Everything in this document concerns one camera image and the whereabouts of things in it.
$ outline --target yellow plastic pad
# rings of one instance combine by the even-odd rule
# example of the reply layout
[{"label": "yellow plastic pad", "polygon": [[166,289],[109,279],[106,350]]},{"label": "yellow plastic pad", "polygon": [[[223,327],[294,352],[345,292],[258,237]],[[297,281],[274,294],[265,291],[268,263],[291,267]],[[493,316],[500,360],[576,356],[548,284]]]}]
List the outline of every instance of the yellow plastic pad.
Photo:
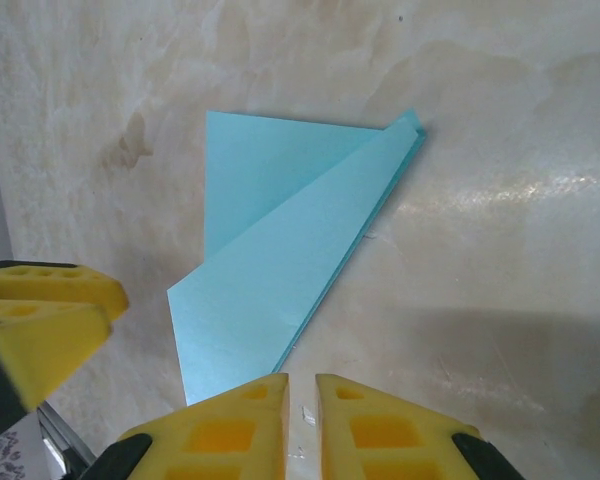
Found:
[{"label": "yellow plastic pad", "polygon": [[0,364],[32,411],[109,337],[97,305],[0,300]]},{"label": "yellow plastic pad", "polygon": [[0,268],[0,300],[93,303],[102,305],[111,320],[129,307],[129,300],[119,282],[81,265],[23,264]]},{"label": "yellow plastic pad", "polygon": [[129,480],[282,480],[288,377],[273,374],[141,425],[153,443]]},{"label": "yellow plastic pad", "polygon": [[317,375],[323,480],[477,480],[454,445],[475,427],[337,375]]}]

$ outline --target white marble table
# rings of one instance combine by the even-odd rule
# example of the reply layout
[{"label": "white marble table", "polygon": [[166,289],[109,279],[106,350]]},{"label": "white marble table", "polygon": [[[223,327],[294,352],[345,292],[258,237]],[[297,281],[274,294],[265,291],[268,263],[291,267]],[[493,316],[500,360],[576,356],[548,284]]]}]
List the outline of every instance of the white marble table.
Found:
[{"label": "white marble table", "polygon": [[0,2],[16,257],[132,308],[52,399],[96,451],[183,405],[166,289],[202,260],[207,109],[429,141],[285,365],[289,478],[340,373],[478,426],[528,478],[600,479],[600,0]]}]

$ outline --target marble surface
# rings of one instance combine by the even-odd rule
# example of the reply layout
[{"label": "marble surface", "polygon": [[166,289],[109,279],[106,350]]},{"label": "marble surface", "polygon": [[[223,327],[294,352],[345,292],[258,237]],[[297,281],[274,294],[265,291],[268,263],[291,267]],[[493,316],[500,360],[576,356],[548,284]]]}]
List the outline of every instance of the marble surface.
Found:
[{"label": "marble surface", "polygon": [[202,260],[205,111],[408,107],[428,144],[285,365],[288,477],[318,477],[327,371],[476,425],[528,478],[600,479],[600,0],[0,2],[14,254],[131,297],[52,399],[89,445],[184,402],[165,291]]}]

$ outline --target folded paper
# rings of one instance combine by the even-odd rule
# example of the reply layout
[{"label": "folded paper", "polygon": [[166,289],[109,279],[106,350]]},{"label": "folded paper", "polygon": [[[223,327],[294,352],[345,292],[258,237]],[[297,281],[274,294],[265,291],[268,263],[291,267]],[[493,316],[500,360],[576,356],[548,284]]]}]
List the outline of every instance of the folded paper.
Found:
[{"label": "folded paper", "polygon": [[210,112],[206,259],[169,289],[187,403],[277,371],[422,142]]}]

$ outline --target square hole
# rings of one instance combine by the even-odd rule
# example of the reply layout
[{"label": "square hole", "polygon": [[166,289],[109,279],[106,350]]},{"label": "square hole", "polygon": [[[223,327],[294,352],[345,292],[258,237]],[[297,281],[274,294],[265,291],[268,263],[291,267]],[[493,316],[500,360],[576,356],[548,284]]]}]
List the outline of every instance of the square hole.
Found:
[{"label": "square hole", "polygon": [[82,273],[79,272],[79,271],[75,271],[75,270],[72,270],[72,269],[68,268],[66,270],[62,270],[61,275],[64,278],[78,278],[79,276],[82,275]]},{"label": "square hole", "polygon": [[195,427],[184,446],[185,452],[246,452],[256,424],[249,420],[212,420]]},{"label": "square hole", "polygon": [[405,448],[422,445],[415,427],[397,415],[364,415],[351,419],[357,448]]},{"label": "square hole", "polygon": [[31,315],[38,311],[38,307],[34,307],[33,305],[21,305],[19,307],[14,307],[7,312],[8,315],[12,317],[26,317],[27,315]]},{"label": "square hole", "polygon": [[226,465],[169,469],[164,480],[239,480],[240,468]]},{"label": "square hole", "polygon": [[26,275],[31,270],[29,267],[10,268],[7,270],[9,275]]},{"label": "square hole", "polygon": [[433,462],[366,463],[366,480],[444,480]]},{"label": "square hole", "polygon": [[267,387],[265,385],[256,385],[251,390],[242,394],[242,398],[247,398],[249,400],[262,400],[263,398],[267,398]]},{"label": "square hole", "polygon": [[337,388],[336,396],[342,400],[359,400],[361,398],[364,398],[364,395],[362,395],[361,393],[345,387]]}]

